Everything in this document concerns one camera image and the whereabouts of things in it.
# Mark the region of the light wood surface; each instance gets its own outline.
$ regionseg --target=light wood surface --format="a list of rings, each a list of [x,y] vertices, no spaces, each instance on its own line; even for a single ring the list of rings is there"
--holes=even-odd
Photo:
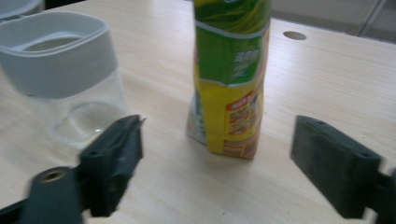
[[[54,10],[109,22],[125,95],[143,127],[145,158],[120,211],[89,223],[371,223],[344,220],[290,159],[296,115],[322,119],[396,167],[396,46],[272,21],[265,114],[252,161],[214,155],[185,134],[193,94],[191,2],[91,0]],[[307,36],[283,36],[295,31]],[[0,76],[0,207],[29,179],[74,166],[78,151],[44,135],[39,116]]]

